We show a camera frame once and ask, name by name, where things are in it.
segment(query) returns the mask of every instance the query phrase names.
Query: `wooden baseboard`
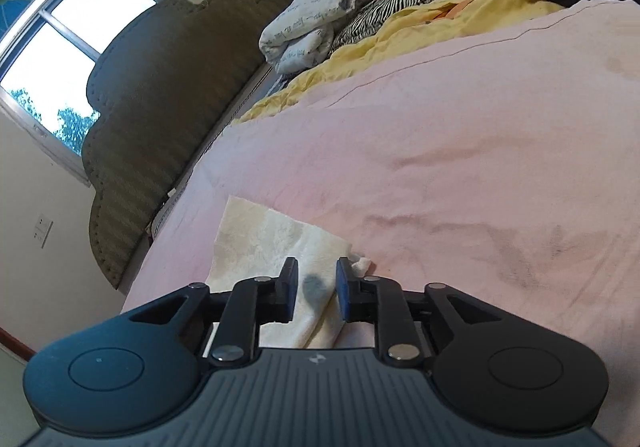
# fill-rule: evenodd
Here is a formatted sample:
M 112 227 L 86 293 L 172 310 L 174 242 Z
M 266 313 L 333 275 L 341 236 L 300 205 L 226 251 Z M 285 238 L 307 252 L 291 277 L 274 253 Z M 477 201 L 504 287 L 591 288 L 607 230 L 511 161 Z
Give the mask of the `wooden baseboard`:
M 36 352 L 30 347 L 21 343 L 13 335 L 9 334 L 9 332 L 6 332 L 2 328 L 0 328 L 0 344 L 11 351 L 14 355 L 18 355 L 21 359 L 24 359 L 27 362 L 36 354 Z

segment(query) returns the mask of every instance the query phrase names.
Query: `white towel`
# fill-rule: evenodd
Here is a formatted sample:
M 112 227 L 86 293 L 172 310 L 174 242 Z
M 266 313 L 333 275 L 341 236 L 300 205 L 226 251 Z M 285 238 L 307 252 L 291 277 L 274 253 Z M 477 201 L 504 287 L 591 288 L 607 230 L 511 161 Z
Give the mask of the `white towel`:
M 248 277 L 277 277 L 284 260 L 295 257 L 298 294 L 293 321 L 261 326 L 260 346 L 333 346 L 343 325 L 335 297 L 335 263 L 350 255 L 350 243 L 262 205 L 229 197 L 213 251 L 206 283 L 216 292 L 231 290 Z M 364 274 L 369 264 L 362 258 L 354 266 Z

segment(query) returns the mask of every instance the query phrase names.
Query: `ribbed black surface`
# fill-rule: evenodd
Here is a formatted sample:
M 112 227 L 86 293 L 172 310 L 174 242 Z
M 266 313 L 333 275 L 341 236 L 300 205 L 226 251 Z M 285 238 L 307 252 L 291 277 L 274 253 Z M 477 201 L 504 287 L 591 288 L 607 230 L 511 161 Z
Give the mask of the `ribbed black surface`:
M 424 376 L 380 363 L 372 350 L 265 350 L 219 371 L 180 416 L 121 439 L 45 430 L 29 447 L 606 447 L 591 430 L 509 438 L 464 422 Z

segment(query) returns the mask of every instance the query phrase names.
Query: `light switch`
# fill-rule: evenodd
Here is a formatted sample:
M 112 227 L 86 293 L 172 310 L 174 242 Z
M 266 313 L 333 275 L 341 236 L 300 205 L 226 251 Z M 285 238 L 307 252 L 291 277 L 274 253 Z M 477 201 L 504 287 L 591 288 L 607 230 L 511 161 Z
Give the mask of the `light switch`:
M 38 242 L 40 248 L 44 248 L 44 244 L 49 237 L 49 233 L 53 226 L 53 221 L 41 214 L 36 221 L 36 226 L 33 229 L 33 238 Z

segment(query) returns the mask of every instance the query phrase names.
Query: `headboard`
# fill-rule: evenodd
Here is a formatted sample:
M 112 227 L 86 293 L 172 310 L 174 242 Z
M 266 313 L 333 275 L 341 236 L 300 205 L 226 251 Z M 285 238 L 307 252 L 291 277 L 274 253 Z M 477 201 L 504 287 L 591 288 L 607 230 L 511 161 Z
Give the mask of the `headboard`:
M 118 287 L 145 229 L 210 129 L 264 63 L 264 27 L 293 0 L 165 0 L 111 42 L 86 93 L 89 238 Z

